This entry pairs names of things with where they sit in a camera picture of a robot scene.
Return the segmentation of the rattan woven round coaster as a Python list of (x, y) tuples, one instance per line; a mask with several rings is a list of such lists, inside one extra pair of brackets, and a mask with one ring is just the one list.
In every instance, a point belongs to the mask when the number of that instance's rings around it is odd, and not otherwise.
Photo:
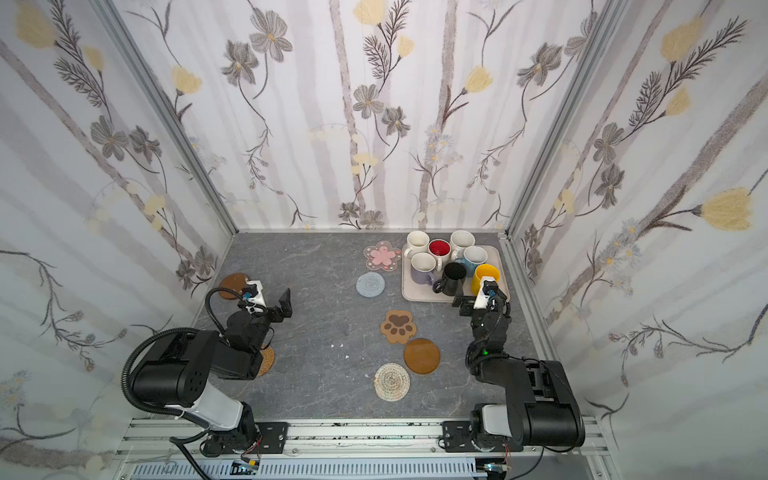
[(261, 377), (267, 374), (275, 364), (275, 351), (272, 347), (267, 347), (261, 351), (262, 361), (257, 376)]

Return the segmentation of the brown paw print coaster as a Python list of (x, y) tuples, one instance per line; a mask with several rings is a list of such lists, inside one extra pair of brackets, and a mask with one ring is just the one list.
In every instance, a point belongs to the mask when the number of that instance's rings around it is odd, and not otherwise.
[(379, 327), (390, 344), (407, 344), (418, 333), (413, 314), (406, 310), (389, 310)]

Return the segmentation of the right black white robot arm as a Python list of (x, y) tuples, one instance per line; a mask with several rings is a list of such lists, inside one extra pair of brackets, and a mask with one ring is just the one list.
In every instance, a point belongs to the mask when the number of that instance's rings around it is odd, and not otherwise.
[(478, 403), (467, 421), (441, 424), (439, 445), (449, 453), (521, 452), (553, 447), (567, 452), (586, 439), (581, 411), (562, 364), (515, 357), (505, 351), (510, 304), (499, 294), (481, 299), (457, 296), (452, 305), (470, 319), (473, 340), (465, 367), (480, 383), (504, 390), (502, 403)]

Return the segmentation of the dark brown round coaster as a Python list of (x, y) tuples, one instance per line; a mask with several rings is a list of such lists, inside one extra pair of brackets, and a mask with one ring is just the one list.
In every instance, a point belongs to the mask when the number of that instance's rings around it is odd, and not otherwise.
[(248, 277), (245, 273), (234, 273), (224, 277), (219, 283), (220, 288), (226, 288), (226, 291), (219, 291), (218, 294), (225, 300), (236, 300), (237, 296), (232, 294), (231, 291), (236, 291), (238, 294), (242, 292), (242, 289), (246, 286)]

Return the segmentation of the grey round felt coaster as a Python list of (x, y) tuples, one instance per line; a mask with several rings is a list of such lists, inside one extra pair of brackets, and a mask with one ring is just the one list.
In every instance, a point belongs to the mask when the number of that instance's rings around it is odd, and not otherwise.
[(359, 295), (365, 298), (375, 298), (386, 288), (386, 281), (379, 273), (367, 272), (357, 279), (355, 288)]

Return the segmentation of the woven multicolour round coaster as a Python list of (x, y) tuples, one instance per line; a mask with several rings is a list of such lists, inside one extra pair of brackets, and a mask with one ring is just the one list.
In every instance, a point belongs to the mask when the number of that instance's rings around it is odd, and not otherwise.
[(403, 399), (410, 389), (410, 376), (407, 370), (397, 363), (382, 365), (374, 375), (376, 395), (387, 402)]

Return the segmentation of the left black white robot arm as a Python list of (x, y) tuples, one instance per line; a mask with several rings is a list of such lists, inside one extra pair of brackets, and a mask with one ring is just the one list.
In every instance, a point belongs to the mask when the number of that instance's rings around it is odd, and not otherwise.
[(293, 314), (291, 292), (285, 290), (275, 306), (266, 304), (259, 281), (240, 290), (226, 289), (237, 302), (227, 321), (217, 317), (209, 330), (178, 327), (144, 340), (129, 355), (120, 378), (121, 390), (134, 408), (146, 413), (186, 420), (200, 433), (171, 438), (181, 453), (198, 443), (201, 455), (280, 454), (288, 425), (258, 422), (253, 409), (219, 390), (210, 380), (254, 380), (269, 347), (274, 326)]

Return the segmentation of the pink flower coaster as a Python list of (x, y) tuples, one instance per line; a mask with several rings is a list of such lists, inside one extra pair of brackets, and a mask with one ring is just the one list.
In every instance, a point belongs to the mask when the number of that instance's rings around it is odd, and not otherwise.
[(386, 240), (367, 246), (363, 250), (363, 255), (366, 259), (366, 268), (370, 271), (396, 271), (402, 260), (402, 250), (395, 248)]

